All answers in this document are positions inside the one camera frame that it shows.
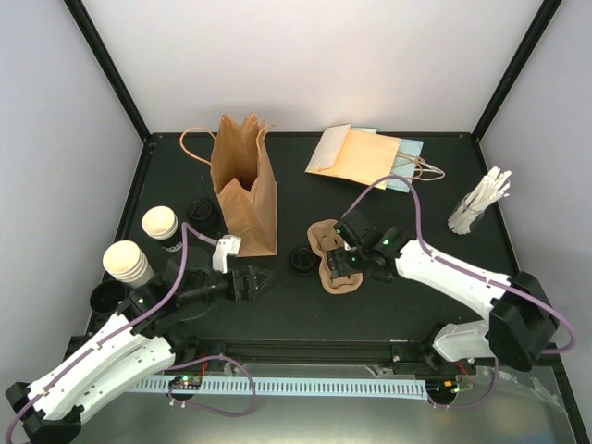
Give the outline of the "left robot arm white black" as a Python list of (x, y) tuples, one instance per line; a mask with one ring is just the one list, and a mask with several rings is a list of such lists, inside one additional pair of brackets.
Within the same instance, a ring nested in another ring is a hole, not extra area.
[(171, 257), (146, 284), (131, 290), (90, 339), (48, 375), (17, 382), (6, 398), (31, 443), (69, 443), (111, 400), (151, 374), (198, 359), (189, 321), (217, 301), (253, 300), (272, 271), (239, 265), (216, 271), (207, 253)]

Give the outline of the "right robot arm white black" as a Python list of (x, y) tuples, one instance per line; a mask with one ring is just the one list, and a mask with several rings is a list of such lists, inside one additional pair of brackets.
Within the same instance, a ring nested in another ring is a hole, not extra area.
[(381, 232), (338, 222), (334, 229), (344, 244), (327, 252), (333, 277), (366, 273), (386, 282), (410, 279), (480, 316), (477, 321), (437, 328), (420, 351), (423, 367), (432, 373), (470, 358), (497, 358), (528, 372), (559, 327), (541, 284), (528, 273), (510, 277), (488, 272), (412, 239), (399, 228)]

